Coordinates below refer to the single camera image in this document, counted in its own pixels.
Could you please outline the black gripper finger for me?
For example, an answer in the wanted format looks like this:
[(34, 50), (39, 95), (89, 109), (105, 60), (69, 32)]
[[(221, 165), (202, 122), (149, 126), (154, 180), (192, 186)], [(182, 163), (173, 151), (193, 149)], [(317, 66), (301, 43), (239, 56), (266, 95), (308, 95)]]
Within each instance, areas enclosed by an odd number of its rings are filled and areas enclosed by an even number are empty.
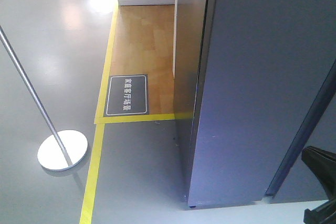
[(328, 199), (335, 198), (335, 153), (308, 146), (302, 150), (301, 160), (318, 179)]
[(335, 224), (335, 200), (329, 200), (317, 208), (304, 212), (304, 223)]

